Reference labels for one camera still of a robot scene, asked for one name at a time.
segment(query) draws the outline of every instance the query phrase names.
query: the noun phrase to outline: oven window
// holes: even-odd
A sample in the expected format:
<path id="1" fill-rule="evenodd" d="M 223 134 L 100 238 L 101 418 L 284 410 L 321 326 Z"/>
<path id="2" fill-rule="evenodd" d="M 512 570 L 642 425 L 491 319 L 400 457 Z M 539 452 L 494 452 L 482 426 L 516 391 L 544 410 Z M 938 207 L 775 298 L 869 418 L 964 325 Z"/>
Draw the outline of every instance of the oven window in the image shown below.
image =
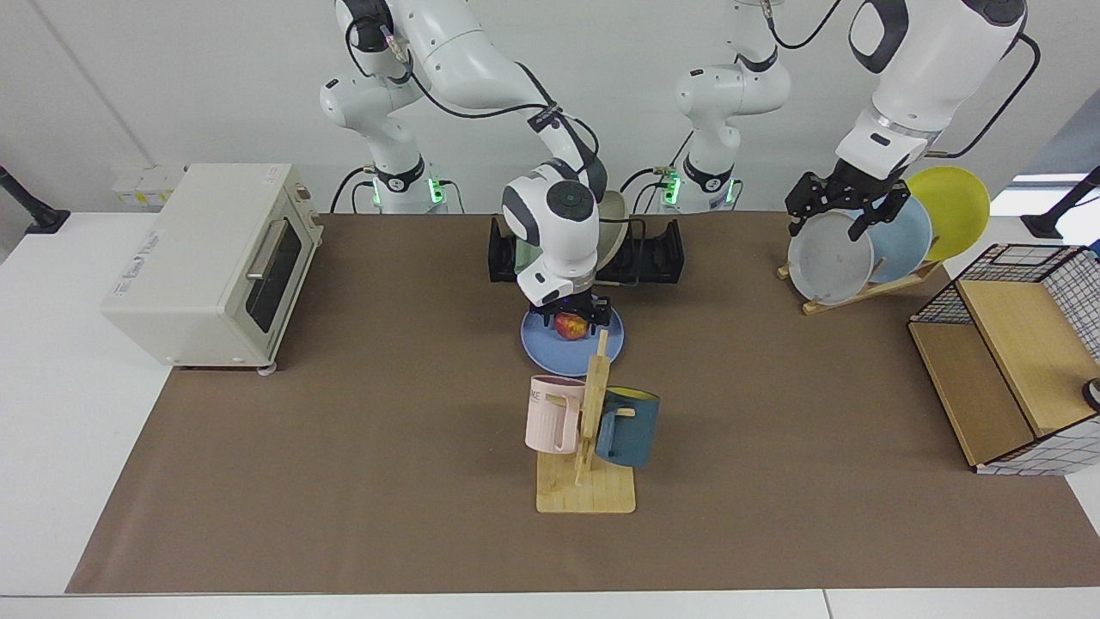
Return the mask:
<path id="1" fill-rule="evenodd" d="M 244 303 L 249 317 L 256 322 L 264 333 L 271 333 L 272 323 L 278 312 L 279 302 L 283 300 L 283 292 L 290 283 L 290 274 L 294 265 L 298 263 L 298 255 L 301 254 L 301 239 L 290 225 L 289 219 L 284 218 L 288 224 L 283 234 L 283 239 L 275 250 L 275 258 L 272 262 L 271 270 L 263 279 L 252 284 L 249 299 Z"/>

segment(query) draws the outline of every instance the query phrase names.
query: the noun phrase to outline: blue plate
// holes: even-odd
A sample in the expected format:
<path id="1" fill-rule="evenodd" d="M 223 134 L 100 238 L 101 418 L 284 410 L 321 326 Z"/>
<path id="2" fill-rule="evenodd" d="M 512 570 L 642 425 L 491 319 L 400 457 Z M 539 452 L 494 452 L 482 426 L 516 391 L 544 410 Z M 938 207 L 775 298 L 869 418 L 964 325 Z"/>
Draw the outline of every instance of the blue plate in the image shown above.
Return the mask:
<path id="1" fill-rule="evenodd" d="M 845 214 L 856 218 L 859 211 L 845 210 Z M 884 259 L 871 274 L 872 284 L 895 281 L 915 270 L 932 246 L 932 219 L 921 200 L 910 197 L 898 218 L 889 223 L 878 223 L 868 228 L 875 245 L 875 262 Z"/>
<path id="2" fill-rule="evenodd" d="M 607 357 L 614 362 L 623 352 L 625 340 L 623 321 L 614 308 L 610 325 L 596 328 L 595 335 L 590 334 L 574 342 L 558 335 L 553 321 L 550 321 L 550 327 L 543 327 L 542 317 L 528 312 L 519 328 L 519 340 L 524 343 L 527 356 L 543 371 L 557 376 L 580 378 L 588 374 L 588 360 L 596 354 L 602 329 L 610 332 L 607 334 Z"/>

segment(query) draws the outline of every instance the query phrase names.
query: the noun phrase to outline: oven door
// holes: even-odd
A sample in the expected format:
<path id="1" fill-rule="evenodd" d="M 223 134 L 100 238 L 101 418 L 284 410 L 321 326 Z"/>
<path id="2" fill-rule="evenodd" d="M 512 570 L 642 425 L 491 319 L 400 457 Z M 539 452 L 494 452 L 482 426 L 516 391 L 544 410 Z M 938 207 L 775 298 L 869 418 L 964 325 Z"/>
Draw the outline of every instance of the oven door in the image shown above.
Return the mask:
<path id="1" fill-rule="evenodd" d="M 244 273 L 244 298 L 238 311 L 242 329 L 268 361 L 274 361 L 271 357 L 286 328 L 314 248 L 306 224 L 283 191 L 260 248 Z"/>

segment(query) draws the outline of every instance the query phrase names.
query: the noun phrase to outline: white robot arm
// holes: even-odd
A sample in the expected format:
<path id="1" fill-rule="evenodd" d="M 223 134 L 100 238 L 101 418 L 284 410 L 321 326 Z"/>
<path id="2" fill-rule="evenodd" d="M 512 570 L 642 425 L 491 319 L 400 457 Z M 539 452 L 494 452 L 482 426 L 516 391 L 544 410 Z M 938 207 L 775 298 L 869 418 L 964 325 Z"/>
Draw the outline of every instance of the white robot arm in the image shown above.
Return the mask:
<path id="1" fill-rule="evenodd" d="M 1022 32 L 1026 16 L 1026 0 L 865 0 L 849 43 L 860 64 L 880 76 L 879 86 L 837 147 L 833 173 L 807 172 L 788 196 L 792 235 L 834 208 L 862 210 L 853 240 L 892 221 L 909 198 L 900 179 L 906 167 L 928 152 L 1018 40 L 1034 44 Z"/>
<path id="2" fill-rule="evenodd" d="M 773 3 L 778 8 L 783 2 Z M 694 69 L 676 85 L 676 104 L 694 133 L 673 179 L 675 201 L 668 205 L 684 213 L 729 206 L 741 142 L 734 118 L 778 110 L 791 93 L 791 76 L 779 62 L 760 2 L 727 0 L 726 9 L 734 63 Z"/>
<path id="3" fill-rule="evenodd" d="M 428 165 L 416 136 L 389 114 L 421 98 L 405 66 L 374 35 L 370 8 L 336 0 L 337 21 L 359 70 L 346 71 L 321 87 L 321 109 L 336 124 L 366 139 L 378 179 L 375 194 L 387 214 L 421 214 L 438 206 Z"/>
<path id="4" fill-rule="evenodd" d="M 383 87 L 391 96 L 388 104 L 383 100 L 371 107 L 374 118 L 415 100 L 403 90 L 414 85 L 454 115 L 486 118 L 514 111 L 525 117 L 552 158 L 505 187 L 503 209 L 509 228 L 542 250 L 519 274 L 519 285 L 537 307 L 564 303 L 590 322 L 606 324 L 606 312 L 596 316 L 584 307 L 592 305 L 600 235 L 595 206 L 606 190 L 607 173 L 574 128 L 576 119 L 562 111 L 534 74 L 493 46 L 464 0 L 337 0 L 337 5 L 348 9 L 341 23 L 358 29 L 355 34 L 362 37 L 358 48 L 389 47 L 399 58 L 400 70 L 387 65 L 364 71 L 384 75 Z M 440 99 L 471 110 L 499 111 L 457 112 Z M 374 125 L 384 126 L 385 121 Z M 402 151 L 405 163 L 411 161 L 415 142 L 403 137 L 399 125 L 372 135 L 384 135 L 383 142 L 400 146 L 395 150 Z"/>

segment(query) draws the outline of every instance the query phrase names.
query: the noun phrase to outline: wooden base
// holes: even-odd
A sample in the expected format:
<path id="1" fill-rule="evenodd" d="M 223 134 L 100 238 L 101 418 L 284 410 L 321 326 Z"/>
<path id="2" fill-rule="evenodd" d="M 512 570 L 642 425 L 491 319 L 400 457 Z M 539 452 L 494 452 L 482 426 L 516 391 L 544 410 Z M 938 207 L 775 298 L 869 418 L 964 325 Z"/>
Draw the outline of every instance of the wooden base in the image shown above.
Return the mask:
<path id="1" fill-rule="evenodd" d="M 822 305 L 817 300 L 809 300 L 802 303 L 802 313 L 812 317 L 814 314 L 821 314 L 822 312 L 828 312 L 829 309 L 836 309 L 837 307 L 844 307 L 845 305 L 851 305 L 853 302 L 859 302 L 860 300 L 867 300 L 879 296 L 880 294 L 887 294 L 889 291 L 897 291 L 899 289 L 904 289 L 910 286 L 915 286 L 922 284 L 941 266 L 943 262 L 925 262 L 916 270 L 904 277 L 890 281 L 887 284 L 867 284 L 864 289 L 859 291 L 856 296 L 845 300 L 844 302 L 837 302 L 836 305 Z M 791 276 L 791 265 L 784 264 L 780 266 L 776 272 L 776 276 L 781 279 L 790 278 Z"/>
<path id="2" fill-rule="evenodd" d="M 536 509 L 539 513 L 631 513 L 637 507 L 634 469 L 592 458 L 576 471 L 573 454 L 539 454 Z"/>

